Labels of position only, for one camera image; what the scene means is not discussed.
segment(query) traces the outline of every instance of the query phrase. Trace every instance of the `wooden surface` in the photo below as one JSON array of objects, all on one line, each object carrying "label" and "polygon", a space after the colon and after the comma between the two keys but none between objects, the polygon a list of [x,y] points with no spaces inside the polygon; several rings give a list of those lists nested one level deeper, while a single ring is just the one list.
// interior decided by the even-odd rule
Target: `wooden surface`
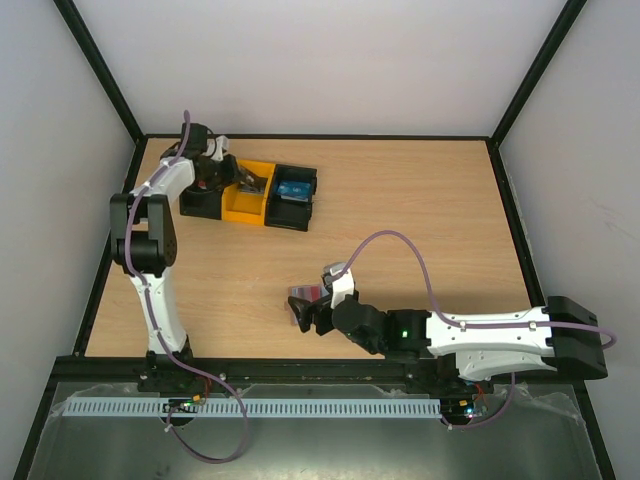
[{"label": "wooden surface", "polygon": [[[150,140],[138,182],[171,139]],[[239,158],[318,169],[308,232],[183,217],[177,202],[174,285],[198,357],[371,358],[338,332],[292,326],[289,287],[320,283],[371,233],[409,236],[447,312],[529,306],[484,142],[233,140]],[[375,240],[353,267],[361,302],[386,310],[429,308],[418,263],[392,237]],[[89,356],[143,356],[147,330],[129,278],[112,265]]]}]

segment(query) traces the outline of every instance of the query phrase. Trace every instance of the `white wall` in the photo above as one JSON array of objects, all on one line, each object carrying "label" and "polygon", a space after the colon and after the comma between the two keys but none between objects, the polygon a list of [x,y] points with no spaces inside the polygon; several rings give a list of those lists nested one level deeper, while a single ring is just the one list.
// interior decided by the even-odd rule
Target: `white wall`
[{"label": "white wall", "polygon": [[142,130],[490,135],[564,0],[76,0]]},{"label": "white wall", "polygon": [[590,1],[503,145],[545,294],[615,329],[589,383],[620,479],[640,455],[640,2]]},{"label": "white wall", "polygon": [[50,0],[0,4],[0,479],[70,354],[133,144]]}]

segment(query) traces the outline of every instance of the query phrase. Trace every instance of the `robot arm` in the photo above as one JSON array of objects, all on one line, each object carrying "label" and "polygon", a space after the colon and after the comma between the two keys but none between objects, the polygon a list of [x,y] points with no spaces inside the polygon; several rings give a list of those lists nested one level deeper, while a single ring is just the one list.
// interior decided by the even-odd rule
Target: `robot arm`
[{"label": "robot arm", "polygon": [[[491,315],[444,314],[450,325],[427,310],[381,312],[358,301],[351,270],[333,278],[345,264],[325,267],[329,295],[316,302],[289,297],[303,332],[316,326],[324,335],[333,329],[371,354],[403,363],[452,355],[462,379],[478,382],[493,375],[551,370],[574,379],[607,376],[597,333],[545,325],[550,321],[597,326],[593,313],[565,297],[549,297],[545,307]],[[478,328],[509,323],[521,328]]]},{"label": "robot arm", "polygon": [[221,179],[223,162],[235,164],[235,158],[230,155],[225,158],[223,153],[227,139],[218,137],[209,143],[207,131],[203,125],[192,124],[181,157],[175,158],[175,150],[170,148],[147,181],[130,193],[114,195],[110,202],[111,253],[138,292],[149,331],[148,351],[155,354],[164,354],[164,349],[151,322],[145,301],[146,288],[142,280],[128,270],[125,261],[127,220],[134,199],[142,195],[134,224],[146,223],[147,228],[132,232],[131,260],[149,288],[153,315],[164,341],[172,352],[180,353],[188,346],[188,340],[178,317],[172,284],[177,239],[170,205],[186,188],[217,188],[226,183]]}]

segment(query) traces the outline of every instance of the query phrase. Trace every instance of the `black metal frame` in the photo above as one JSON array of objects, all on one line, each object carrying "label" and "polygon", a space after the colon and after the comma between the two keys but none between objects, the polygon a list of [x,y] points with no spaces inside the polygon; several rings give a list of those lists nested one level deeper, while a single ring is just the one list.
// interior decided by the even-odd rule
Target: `black metal frame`
[{"label": "black metal frame", "polygon": [[[53,0],[69,29],[84,52],[87,61],[93,68],[106,94],[111,99],[118,115],[129,134],[136,142],[123,191],[133,188],[142,156],[149,138],[170,138],[174,135],[144,135],[107,67],[89,30],[82,20],[73,0]],[[513,243],[520,262],[525,286],[532,305],[542,305],[544,297],[535,268],[531,259],[529,246],[520,222],[509,180],[500,156],[499,147],[508,131],[524,107],[546,67],[571,25],[578,17],[586,0],[568,0],[547,36],[533,64],[529,68],[522,84],[507,108],[502,120],[491,138],[485,136],[405,136],[405,135],[229,135],[231,138],[280,138],[280,139],[332,139],[332,140],[479,140],[484,141],[491,159],[494,175],[500,191],[500,197],[511,230]],[[35,455],[40,434],[47,419],[55,389],[59,382],[136,382],[143,366],[142,358],[87,358],[85,352],[96,317],[100,299],[111,267],[109,242],[103,251],[96,279],[91,289],[87,308],[82,319],[73,355],[59,357],[53,367],[49,382],[42,396],[29,437],[23,450],[15,479],[26,478]],[[256,360],[256,359],[196,359],[197,366],[215,373],[225,372],[227,380],[238,386],[247,383],[291,383],[312,384],[322,382],[339,383],[373,383],[382,386],[406,388],[418,391],[422,387],[416,383],[414,374],[424,375],[433,369],[432,363],[420,362],[418,365],[404,366],[380,360],[332,361],[332,360]],[[561,380],[546,375],[521,375],[530,383],[557,383]],[[596,460],[604,479],[614,479],[615,474],[598,428],[598,423],[591,406],[584,382],[573,382],[580,411],[587,424],[587,430],[593,445]]]}]

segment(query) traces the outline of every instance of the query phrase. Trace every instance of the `blue object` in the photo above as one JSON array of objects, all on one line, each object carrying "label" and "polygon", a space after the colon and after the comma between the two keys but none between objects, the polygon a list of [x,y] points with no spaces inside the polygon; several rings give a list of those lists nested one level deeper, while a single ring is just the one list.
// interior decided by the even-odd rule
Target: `blue object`
[{"label": "blue object", "polygon": [[280,182],[280,185],[278,185],[277,192],[283,200],[306,202],[311,196],[311,184],[283,180]]}]

